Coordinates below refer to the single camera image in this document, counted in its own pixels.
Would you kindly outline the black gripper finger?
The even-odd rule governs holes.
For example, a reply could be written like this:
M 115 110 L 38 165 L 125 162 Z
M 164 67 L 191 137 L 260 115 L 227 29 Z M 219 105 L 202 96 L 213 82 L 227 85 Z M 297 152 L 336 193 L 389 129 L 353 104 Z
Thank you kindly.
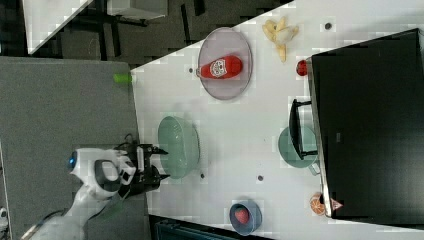
M 170 177 L 170 175 L 169 175 L 169 174 L 160 174 L 160 173 L 156 173 L 156 174 L 154 175 L 154 179 L 155 179 L 155 181 L 162 181 L 162 180 L 164 180 L 164 179 L 166 179 L 166 178 L 168 178 L 168 177 Z
M 161 148 L 159 148 L 157 146 L 154 146 L 152 148 L 152 151 L 151 152 L 152 152 L 152 154 L 159 154 L 159 155 L 167 155 L 168 154 L 167 151 L 165 151 L 165 150 L 163 150 L 163 149 L 161 149 Z

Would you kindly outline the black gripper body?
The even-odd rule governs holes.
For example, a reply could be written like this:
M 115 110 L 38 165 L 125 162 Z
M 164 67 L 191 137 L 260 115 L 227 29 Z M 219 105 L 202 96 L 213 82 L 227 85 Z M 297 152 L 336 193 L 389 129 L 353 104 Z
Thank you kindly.
M 155 181 L 154 175 L 159 170 L 151 164 L 153 144 L 141 144 L 137 139 L 133 139 L 131 134 L 126 136 L 126 140 L 117 145 L 115 150 L 123 150 L 136 167 L 129 185 L 122 185 L 118 194 L 122 198 L 145 194 L 160 187 L 160 181 Z

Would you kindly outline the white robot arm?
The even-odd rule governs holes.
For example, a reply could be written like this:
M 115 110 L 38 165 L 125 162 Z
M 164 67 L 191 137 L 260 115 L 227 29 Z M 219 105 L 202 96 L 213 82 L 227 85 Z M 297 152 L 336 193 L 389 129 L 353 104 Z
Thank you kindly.
M 81 181 L 72 206 L 46 215 L 20 240 L 84 240 L 87 222 L 98 216 L 116 196 L 126 199 L 160 187 L 168 176 L 150 163 L 167 152 L 137 141 L 112 149 L 78 148 L 68 160 L 70 173 Z

